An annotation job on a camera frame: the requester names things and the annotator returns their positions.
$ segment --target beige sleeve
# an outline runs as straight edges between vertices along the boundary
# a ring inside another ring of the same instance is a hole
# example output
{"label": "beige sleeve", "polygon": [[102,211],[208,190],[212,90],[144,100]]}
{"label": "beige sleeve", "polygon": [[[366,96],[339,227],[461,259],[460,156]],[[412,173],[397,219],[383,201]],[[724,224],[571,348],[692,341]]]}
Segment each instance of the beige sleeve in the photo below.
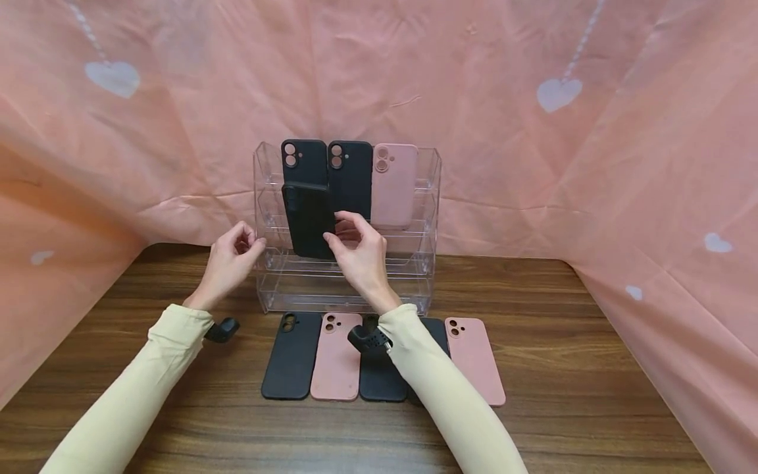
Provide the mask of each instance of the beige sleeve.
{"label": "beige sleeve", "polygon": [[510,435],[484,398],[404,304],[379,318],[390,358],[431,415],[466,474],[527,472]]}
{"label": "beige sleeve", "polygon": [[169,306],[150,328],[147,344],[68,432],[41,472],[123,472],[212,325],[205,311]]}

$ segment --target phone case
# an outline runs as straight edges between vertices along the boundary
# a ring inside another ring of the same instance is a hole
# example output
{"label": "phone case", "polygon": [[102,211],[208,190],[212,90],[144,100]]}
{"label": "phone case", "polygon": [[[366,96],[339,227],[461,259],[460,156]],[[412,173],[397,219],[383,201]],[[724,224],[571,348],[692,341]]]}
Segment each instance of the phone case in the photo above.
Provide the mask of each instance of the phone case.
{"label": "phone case", "polygon": [[357,212],[370,221],[371,144],[337,140],[329,143],[327,153],[332,210]]}
{"label": "phone case", "polygon": [[404,229],[413,219],[418,148],[401,143],[374,147],[371,174],[371,225]]}
{"label": "phone case", "polygon": [[284,140],[281,146],[284,182],[327,186],[327,146],[321,140]]}
{"label": "phone case", "polygon": [[[431,337],[440,345],[442,351],[450,357],[450,348],[447,345],[447,334],[445,334],[445,322],[442,319],[436,318],[421,318],[421,323],[426,327]],[[408,401],[416,405],[421,406],[421,400],[418,399],[418,395],[413,391],[411,386],[408,386]]]}
{"label": "phone case", "polygon": [[308,396],[320,333],[320,313],[288,312],[282,316],[263,376],[263,398],[302,400]]}
{"label": "phone case", "polygon": [[488,404],[493,407],[503,405],[506,402],[506,392],[487,338],[487,329],[481,319],[448,318],[445,319],[445,329],[450,358],[458,370]]}
{"label": "phone case", "polygon": [[334,259],[324,232],[334,233],[336,220],[326,186],[285,183],[282,199],[295,254],[312,259]]}
{"label": "phone case", "polygon": [[[366,318],[364,326],[373,331],[379,316]],[[383,347],[361,354],[359,393],[366,401],[402,402],[408,396],[408,384]]]}
{"label": "phone case", "polygon": [[311,397],[316,400],[355,400],[361,370],[361,353],[347,340],[347,334],[363,323],[359,314],[328,312],[321,322],[316,350],[316,366],[311,381]]}

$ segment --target right hand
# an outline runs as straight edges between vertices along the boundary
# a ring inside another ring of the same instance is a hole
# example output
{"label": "right hand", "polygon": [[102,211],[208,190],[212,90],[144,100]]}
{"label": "right hand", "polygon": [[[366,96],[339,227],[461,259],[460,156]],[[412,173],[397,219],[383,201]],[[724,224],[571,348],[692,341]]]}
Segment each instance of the right hand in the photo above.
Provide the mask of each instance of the right hand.
{"label": "right hand", "polygon": [[[336,212],[337,235],[324,233],[324,239],[337,259],[348,283],[361,294],[374,310],[383,315],[400,306],[400,298],[387,280],[385,256],[387,240],[360,214]],[[355,248],[345,246],[343,240],[358,242]]]}

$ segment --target wood grain surface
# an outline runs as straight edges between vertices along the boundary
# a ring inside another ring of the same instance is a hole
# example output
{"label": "wood grain surface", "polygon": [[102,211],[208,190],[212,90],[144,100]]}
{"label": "wood grain surface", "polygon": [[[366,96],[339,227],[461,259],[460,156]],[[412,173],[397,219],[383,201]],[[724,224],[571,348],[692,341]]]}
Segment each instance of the wood grain surface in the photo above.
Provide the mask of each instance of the wood grain surface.
{"label": "wood grain surface", "polygon": [[[143,252],[0,412],[0,472],[41,469],[206,258]],[[128,472],[460,472],[421,407],[263,399],[280,315],[261,313],[253,278],[214,314],[242,328],[205,345]],[[508,396],[496,412],[533,474],[711,472],[565,263],[439,257],[429,316],[454,315],[487,325]]]}

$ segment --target clear acrylic shelf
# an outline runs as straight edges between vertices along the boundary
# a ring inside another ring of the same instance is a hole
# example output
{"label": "clear acrylic shelf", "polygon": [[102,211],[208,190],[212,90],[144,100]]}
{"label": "clear acrylic shelf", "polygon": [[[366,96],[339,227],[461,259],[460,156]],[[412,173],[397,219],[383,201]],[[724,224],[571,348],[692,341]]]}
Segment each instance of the clear acrylic shelf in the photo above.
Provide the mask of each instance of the clear acrylic shelf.
{"label": "clear acrylic shelf", "polygon": [[[372,312],[335,262],[295,255],[281,196],[284,184],[278,146],[261,143],[255,160],[255,230],[267,247],[256,286],[264,312]],[[379,230],[387,239],[387,277],[404,303],[420,314],[431,304],[441,160],[436,149],[419,149],[411,225]]]}

